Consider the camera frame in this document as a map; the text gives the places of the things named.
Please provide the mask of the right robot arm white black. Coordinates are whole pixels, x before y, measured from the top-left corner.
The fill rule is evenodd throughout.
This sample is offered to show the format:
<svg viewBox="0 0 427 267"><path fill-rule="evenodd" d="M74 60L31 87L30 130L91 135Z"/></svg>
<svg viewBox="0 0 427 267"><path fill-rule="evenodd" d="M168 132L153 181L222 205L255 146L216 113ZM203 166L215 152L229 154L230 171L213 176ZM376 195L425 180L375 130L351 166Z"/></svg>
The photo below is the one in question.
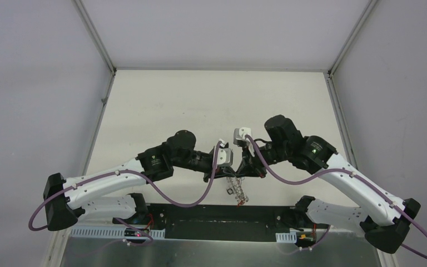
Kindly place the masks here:
<svg viewBox="0 0 427 267"><path fill-rule="evenodd" d="M265 130L270 137L258 146L246 127L234 131L234 144L242 148L237 177L265 177L271 165L289 162L337 188L355 206L347 207L303 196L291 209L293 227L326 224L353 231L375 248L395 253L420 210L414 199L402 199L382 189L354 168L331 144L318 136L303 136L283 115L268 119Z"/></svg>

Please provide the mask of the metal disc with key rings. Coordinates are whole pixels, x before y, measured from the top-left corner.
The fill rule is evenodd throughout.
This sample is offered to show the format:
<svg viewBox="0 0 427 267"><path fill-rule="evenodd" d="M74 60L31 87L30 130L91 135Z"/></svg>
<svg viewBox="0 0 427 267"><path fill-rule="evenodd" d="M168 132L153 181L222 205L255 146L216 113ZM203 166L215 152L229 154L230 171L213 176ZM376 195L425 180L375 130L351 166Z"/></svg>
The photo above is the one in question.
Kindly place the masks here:
<svg viewBox="0 0 427 267"><path fill-rule="evenodd" d="M242 201L243 205L249 201L248 196L242 188L242 178L238 177L227 177L226 181L228 183L227 193L235 197L235 200L238 202Z"/></svg>

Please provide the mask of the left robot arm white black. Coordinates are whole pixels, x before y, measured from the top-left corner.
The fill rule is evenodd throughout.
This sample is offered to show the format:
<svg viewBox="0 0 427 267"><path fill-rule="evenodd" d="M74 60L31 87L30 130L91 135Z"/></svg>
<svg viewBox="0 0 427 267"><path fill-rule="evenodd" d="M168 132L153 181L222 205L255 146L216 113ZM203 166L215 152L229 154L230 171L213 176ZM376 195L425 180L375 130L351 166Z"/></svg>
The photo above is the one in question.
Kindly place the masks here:
<svg viewBox="0 0 427 267"><path fill-rule="evenodd" d="M175 202L156 185L156 181L173 176L176 167L201 172L212 187L216 178L229 177L234 153L227 142L219 140L209 152L195 150L196 137L180 130L162 144L147 149L135 158L92 175L63 177L60 173L48 177L40 210L45 211L47 224L43 229L60 231L80 220L119 218L134 225L146 221L148 209L141 194L111 197L110 194L134 186L151 185L165 200L179 207L198 205L206 198L203 193L192 204Z"/></svg>

